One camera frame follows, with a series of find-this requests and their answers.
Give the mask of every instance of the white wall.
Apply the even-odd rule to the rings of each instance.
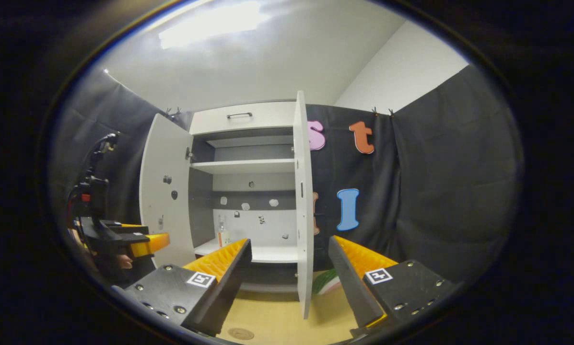
[[[365,111],[398,111],[468,65],[460,54],[425,29],[405,22],[335,103]]]

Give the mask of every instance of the drawer handle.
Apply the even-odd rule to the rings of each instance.
[[[235,116],[235,115],[248,115],[248,116],[252,116],[252,112],[240,112],[240,113],[237,113],[237,114],[230,114],[230,115],[227,116],[227,118],[231,118],[232,116]]]

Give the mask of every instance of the black fabric backdrop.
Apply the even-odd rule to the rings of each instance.
[[[144,143],[159,109],[97,71],[63,107],[50,162],[56,214],[89,147],[120,131],[118,149],[101,162],[110,180],[108,216],[140,222],[138,181]],[[414,258],[455,282],[472,280],[506,240],[515,210],[521,153],[508,107],[473,67],[466,67],[394,116],[307,105],[323,124],[326,145],[312,150],[319,194],[315,270],[331,268],[328,239],[337,234],[393,260]],[[360,153],[349,126],[372,129],[372,154]],[[177,117],[188,128],[190,114]],[[337,192],[357,188],[358,227],[338,231]]]

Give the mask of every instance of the drawer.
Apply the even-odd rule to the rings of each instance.
[[[232,105],[193,114],[189,133],[203,135],[252,128],[293,127],[295,102],[267,102]]]

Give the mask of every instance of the floor drain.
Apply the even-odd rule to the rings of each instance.
[[[248,340],[255,336],[251,331],[243,328],[230,328],[227,332],[230,336],[239,340]]]

